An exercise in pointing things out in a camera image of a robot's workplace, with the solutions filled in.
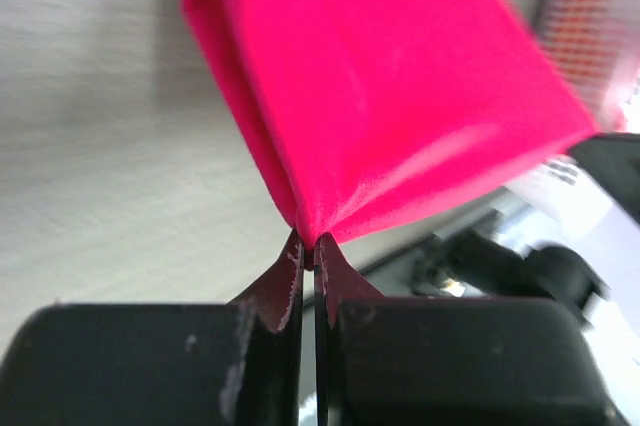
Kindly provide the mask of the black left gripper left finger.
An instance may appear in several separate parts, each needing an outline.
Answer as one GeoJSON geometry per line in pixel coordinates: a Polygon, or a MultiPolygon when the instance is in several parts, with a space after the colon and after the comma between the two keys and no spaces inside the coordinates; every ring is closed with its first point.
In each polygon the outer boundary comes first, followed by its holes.
{"type": "Polygon", "coordinates": [[[1,363],[5,425],[294,425],[304,247],[226,304],[58,304],[1,363]]]}

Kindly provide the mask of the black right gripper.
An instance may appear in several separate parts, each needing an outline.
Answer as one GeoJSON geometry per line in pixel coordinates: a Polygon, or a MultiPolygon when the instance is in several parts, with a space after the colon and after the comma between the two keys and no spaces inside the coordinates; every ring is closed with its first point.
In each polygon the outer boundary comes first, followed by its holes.
{"type": "Polygon", "coordinates": [[[634,133],[598,134],[569,150],[593,179],[639,223],[640,140],[634,133]]]}

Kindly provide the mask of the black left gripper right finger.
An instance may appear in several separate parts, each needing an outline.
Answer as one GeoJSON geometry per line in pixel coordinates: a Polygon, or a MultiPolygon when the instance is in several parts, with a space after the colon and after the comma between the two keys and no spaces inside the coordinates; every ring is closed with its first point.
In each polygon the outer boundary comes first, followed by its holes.
{"type": "Polygon", "coordinates": [[[334,238],[314,248],[321,425],[614,425],[575,316],[534,297],[383,295],[334,238]]]}

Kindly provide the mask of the bright pink t shirt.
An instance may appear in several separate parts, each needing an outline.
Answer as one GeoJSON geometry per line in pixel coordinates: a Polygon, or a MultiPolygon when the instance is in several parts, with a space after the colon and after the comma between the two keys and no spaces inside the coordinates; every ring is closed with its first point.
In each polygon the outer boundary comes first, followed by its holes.
{"type": "Polygon", "coordinates": [[[505,0],[182,0],[303,242],[484,195],[594,121],[505,0]]]}

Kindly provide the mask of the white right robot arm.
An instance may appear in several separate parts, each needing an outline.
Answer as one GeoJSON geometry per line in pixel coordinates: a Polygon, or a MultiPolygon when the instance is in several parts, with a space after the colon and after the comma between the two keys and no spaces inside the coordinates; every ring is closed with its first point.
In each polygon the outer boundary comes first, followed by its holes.
{"type": "Polygon", "coordinates": [[[416,296],[539,296],[639,330],[639,136],[600,134],[363,268],[416,296]]]}

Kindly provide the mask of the white perforated plastic basket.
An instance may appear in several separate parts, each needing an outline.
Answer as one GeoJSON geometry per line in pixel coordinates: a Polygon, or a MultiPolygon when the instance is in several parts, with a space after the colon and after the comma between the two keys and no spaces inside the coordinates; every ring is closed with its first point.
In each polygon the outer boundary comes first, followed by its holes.
{"type": "Polygon", "coordinates": [[[540,40],[564,79],[586,93],[639,75],[639,0],[545,0],[540,40]]]}

